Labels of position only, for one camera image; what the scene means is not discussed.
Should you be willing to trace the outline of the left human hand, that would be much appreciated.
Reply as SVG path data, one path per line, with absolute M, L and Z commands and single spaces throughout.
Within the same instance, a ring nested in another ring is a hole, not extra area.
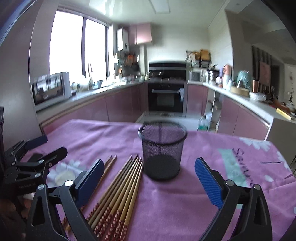
M 27 219 L 35 193 L 19 198 L 24 209 L 19 215 L 16 207 L 8 199 L 1 199 L 1 240 L 26 240 L 26 225 L 22 218 Z

